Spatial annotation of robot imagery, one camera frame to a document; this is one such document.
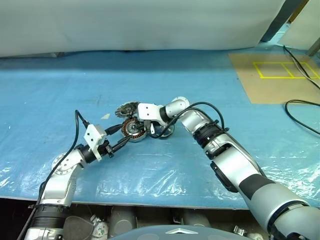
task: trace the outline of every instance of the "metal part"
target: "metal part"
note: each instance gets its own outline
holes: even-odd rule
[[[62,153],[55,158],[52,163],[51,168],[53,169],[56,164],[60,161],[60,159],[66,155],[66,153]],[[69,155],[63,160],[62,163],[55,170],[55,174],[57,175],[65,175],[69,173],[73,167],[77,164],[80,164],[83,168],[87,165],[87,162],[83,159],[79,150],[73,150],[69,153]]]
[[[244,236],[247,233],[246,230],[244,230],[243,228],[239,227],[238,225],[234,226],[233,232],[235,234],[240,235],[240,236]]]
[[[175,115],[185,110],[190,106],[188,99],[184,96],[178,96],[172,100],[171,103],[165,105],[165,112],[169,118],[173,118]]]
[[[125,136],[125,137],[123,137],[122,139],[120,139],[117,143],[116,143],[116,145],[114,145],[114,146],[112,146],[112,155],[116,152],[116,151],[118,151],[118,150],[120,150],[121,148],[123,148],[126,144],[127,144],[127,142],[129,142],[129,140],[131,139],[131,137],[130,136]]]
[[[121,106],[119,106],[115,110],[115,115],[118,118],[132,117],[133,115],[135,115],[137,113],[138,104],[139,104],[138,101],[128,101],[128,102],[122,104]]]
[[[153,123],[150,124],[150,130],[149,131],[150,131],[151,134],[155,134],[156,133],[155,126],[154,126]]]
[[[107,133],[100,125],[89,124],[86,128],[84,139],[90,147],[90,150],[95,155],[98,161],[101,160],[101,155],[98,152],[99,145],[103,144]]]
[[[196,110],[186,111],[181,115],[179,120],[192,135],[203,125],[210,123],[210,120],[206,116]]]
[[[114,206],[111,211],[109,238],[137,228],[137,217],[131,206]]]
[[[155,121],[158,122],[161,126],[167,126],[167,123],[162,119],[160,115],[160,109],[162,105],[155,105],[150,103],[139,103],[137,118],[139,121]]]
[[[65,153],[52,163],[54,167]],[[70,206],[76,191],[77,176],[87,166],[79,149],[74,149],[52,174],[47,182],[40,204],[58,204]]]
[[[154,125],[154,134],[159,135],[165,127],[161,126],[161,125]],[[175,131],[175,125],[171,125],[168,130],[160,137],[160,138],[167,138],[169,137],[171,134],[173,134]]]
[[[297,233],[299,240],[319,240],[320,239],[320,212],[313,206],[301,206],[289,209],[274,222],[271,234],[279,231],[284,236]]]
[[[308,203],[304,199],[302,199],[300,196],[296,195],[288,188],[279,183],[264,185],[254,193],[252,199],[248,199],[245,196],[243,196],[243,199],[245,200],[247,206],[251,210],[251,213],[254,216],[254,218],[257,220],[258,223],[260,223],[260,225],[265,230],[268,229],[269,221],[273,217],[275,212],[285,204],[290,202],[299,202],[308,205]]]
[[[172,229],[170,231],[167,231],[165,234],[198,234],[198,232],[184,229],[182,227],[178,227],[176,229]]]
[[[204,152],[208,152],[210,154],[214,153],[218,148],[222,147],[225,144],[230,144],[234,148],[236,148],[248,161],[254,166],[254,168],[260,172],[258,164],[256,161],[251,157],[251,155],[242,147],[240,146],[235,140],[233,140],[228,134],[224,133],[217,136],[211,142],[209,142],[204,148]]]
[[[139,142],[147,136],[143,128],[137,128],[140,124],[136,117],[128,118],[123,122],[121,132],[125,137],[131,136],[130,142]]]
[[[109,231],[107,223],[95,214],[90,218],[90,222],[93,223],[93,231],[90,240],[107,240]]]
[[[200,211],[194,209],[183,210],[181,224],[211,228],[207,216],[201,213]]]
[[[29,228],[25,240],[63,240],[64,230],[61,228]]]
[[[251,162],[233,146],[219,154],[213,161],[238,191],[240,191],[239,184],[244,179],[259,174]]]

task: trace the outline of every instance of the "silver robot arm segment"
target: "silver robot arm segment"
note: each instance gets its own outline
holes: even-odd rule
[[[76,191],[76,181],[80,171],[102,156],[112,157],[130,139],[124,137],[114,146],[109,144],[107,135],[117,132],[122,125],[115,125],[103,130],[99,125],[89,124],[84,134],[87,145],[78,145],[59,164],[48,180],[25,240],[62,240],[65,220]],[[52,168],[59,163],[65,154],[58,156]]]
[[[171,103],[162,106],[151,103],[139,103],[137,107],[137,118],[144,122],[145,128],[151,134],[155,133],[153,122],[157,122],[162,127],[166,127],[168,122],[178,113],[189,107],[189,101],[178,96]]]
[[[212,160],[228,191],[240,193],[259,224],[275,240],[320,240],[320,210],[268,179],[250,154],[216,122],[189,110],[179,120]]]

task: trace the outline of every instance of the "wrinkled plastic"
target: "wrinkled plastic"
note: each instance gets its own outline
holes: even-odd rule
[[[86,52],[2,59],[0,83],[2,198],[37,198],[53,159],[73,142],[75,109],[107,128],[123,121],[114,116],[122,103],[164,105],[185,96],[191,103],[216,105],[229,133],[267,176],[319,206],[319,138],[288,118],[282,105],[251,104],[226,52]],[[203,109],[217,118],[212,109]],[[315,106],[290,109],[301,121],[319,127]],[[80,126],[79,143],[84,143],[84,132]],[[108,139],[115,144],[121,137],[118,132]],[[201,147],[179,122],[166,140],[129,142],[113,158],[89,164],[78,178],[74,201],[246,208],[239,194],[222,186]]]

